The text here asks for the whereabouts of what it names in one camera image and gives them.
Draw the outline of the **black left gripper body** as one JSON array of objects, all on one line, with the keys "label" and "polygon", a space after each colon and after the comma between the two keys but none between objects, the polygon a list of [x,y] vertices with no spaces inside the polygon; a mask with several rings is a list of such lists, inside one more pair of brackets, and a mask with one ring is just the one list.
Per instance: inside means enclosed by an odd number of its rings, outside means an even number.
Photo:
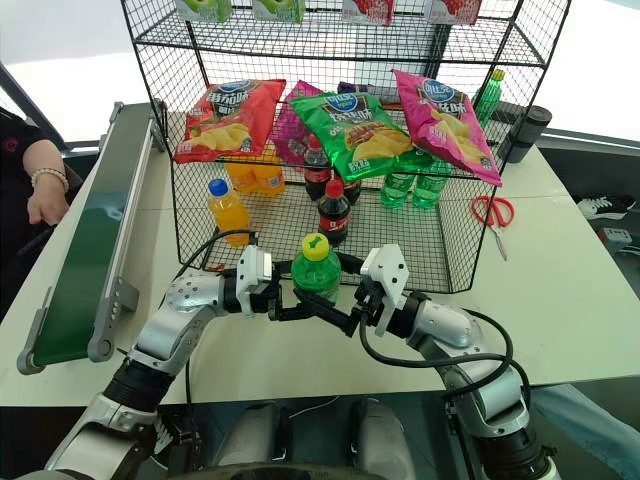
[{"label": "black left gripper body", "polygon": [[259,280],[249,289],[249,316],[266,314],[270,321],[279,321],[283,308],[280,277],[271,280]]}]

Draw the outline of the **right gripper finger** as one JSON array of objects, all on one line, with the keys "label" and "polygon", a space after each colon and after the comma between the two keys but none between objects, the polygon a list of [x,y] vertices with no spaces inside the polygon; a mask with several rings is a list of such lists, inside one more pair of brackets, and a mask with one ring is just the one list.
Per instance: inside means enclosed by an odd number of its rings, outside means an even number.
[{"label": "right gripper finger", "polygon": [[337,327],[347,337],[352,337],[355,333],[358,321],[338,310],[328,299],[306,291],[298,291],[297,298],[306,310]]},{"label": "right gripper finger", "polygon": [[362,265],[364,263],[362,259],[342,252],[337,252],[336,255],[339,259],[342,272],[350,275],[360,274]]}]

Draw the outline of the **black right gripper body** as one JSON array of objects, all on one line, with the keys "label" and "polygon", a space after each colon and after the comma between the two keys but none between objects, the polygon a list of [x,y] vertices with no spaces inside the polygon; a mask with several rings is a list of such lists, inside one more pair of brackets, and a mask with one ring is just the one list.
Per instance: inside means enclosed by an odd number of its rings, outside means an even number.
[{"label": "black right gripper body", "polygon": [[364,320],[367,326],[377,326],[383,311],[383,286],[377,281],[362,280],[354,298],[356,304],[350,318],[356,323]]}]

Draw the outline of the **person's bare hand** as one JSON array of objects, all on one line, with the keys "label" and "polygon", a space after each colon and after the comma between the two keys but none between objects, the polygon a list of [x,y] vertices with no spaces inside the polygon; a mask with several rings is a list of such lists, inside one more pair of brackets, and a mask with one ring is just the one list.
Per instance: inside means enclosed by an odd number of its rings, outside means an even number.
[{"label": "person's bare hand", "polygon": [[57,225],[68,209],[64,191],[53,187],[37,188],[27,202],[28,219],[32,225],[41,222]]}]

